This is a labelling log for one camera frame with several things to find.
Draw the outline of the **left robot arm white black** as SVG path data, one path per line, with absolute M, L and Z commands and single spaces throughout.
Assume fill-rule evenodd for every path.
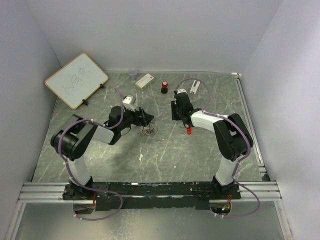
M 69 169 L 79 184 L 70 177 L 70 186 L 81 199 L 89 199 L 94 192 L 93 178 L 89 174 L 84 153 L 91 141 L 114 145 L 122 136 L 122 131 L 132 125 L 146 127 L 154 119 L 143 108 L 129 110 L 120 106 L 111 108 L 108 120 L 103 125 L 95 124 L 76 114 L 68 120 L 51 137 L 50 145 L 67 159 Z

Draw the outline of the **large metal keyring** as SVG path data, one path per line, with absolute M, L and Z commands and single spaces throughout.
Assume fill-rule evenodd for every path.
M 154 129 L 154 134 L 156 134 L 158 132 L 158 125 L 154 122 L 150 122 L 149 125 L 147 125 L 146 127 L 150 127 L 150 128 L 153 128 Z

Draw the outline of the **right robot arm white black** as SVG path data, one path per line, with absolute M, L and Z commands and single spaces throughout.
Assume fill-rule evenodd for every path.
M 216 198 L 223 199 L 235 182 L 240 161 L 250 155 L 254 145 L 242 118 L 237 113 L 219 115 L 194 108 L 184 89 L 174 91 L 171 115 L 174 121 L 182 121 L 189 135 L 192 128 L 202 128 L 215 134 L 222 160 L 212 179 L 212 193 Z

